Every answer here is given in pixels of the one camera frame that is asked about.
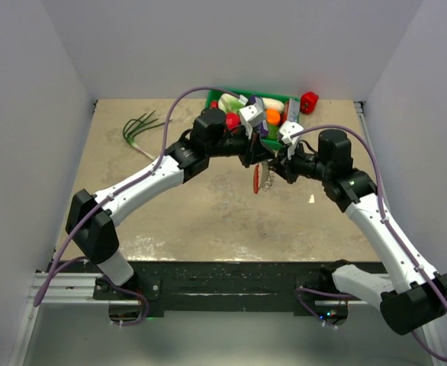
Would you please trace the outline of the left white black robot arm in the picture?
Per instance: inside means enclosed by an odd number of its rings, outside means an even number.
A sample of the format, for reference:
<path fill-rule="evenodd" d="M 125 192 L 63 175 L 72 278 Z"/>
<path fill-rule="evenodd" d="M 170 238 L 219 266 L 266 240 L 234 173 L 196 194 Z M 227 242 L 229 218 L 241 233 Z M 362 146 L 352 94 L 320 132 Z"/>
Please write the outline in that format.
<path fill-rule="evenodd" d="M 212 157 L 236 156 L 246 168 L 273 158 L 273 151 L 260 137 L 259 126 L 266 117 L 263 109 L 247 106 L 238 115 L 240 124 L 229 128 L 224 112 L 206 108 L 146 168 L 95 194 L 81 190 L 74 195 L 66 232 L 110 280 L 111 291 L 120 299 L 137 292 L 134 270 L 121 254 L 116 233 L 125 218 L 157 195 L 202 173 Z"/>

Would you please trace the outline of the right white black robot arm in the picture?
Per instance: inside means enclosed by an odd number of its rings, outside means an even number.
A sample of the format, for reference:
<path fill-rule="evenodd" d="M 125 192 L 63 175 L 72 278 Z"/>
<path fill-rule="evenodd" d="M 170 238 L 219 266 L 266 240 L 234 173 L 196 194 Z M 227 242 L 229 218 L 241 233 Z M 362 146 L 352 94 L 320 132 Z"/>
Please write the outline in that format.
<path fill-rule="evenodd" d="M 290 184 L 300 176 L 320 181 L 326 196 L 362 231 L 389 275 L 385 280 L 339 260 L 322 271 L 321 294 L 330 300 L 348 294 L 365 301 L 402 336 L 443 316 L 447 273 L 440 274 L 415 249 L 386 209 L 379 181 L 354 168 L 347 134 L 323 130 L 317 152 L 306 153 L 298 142 L 304 132 L 297 124 L 279 130 L 283 148 L 272 170 Z"/>

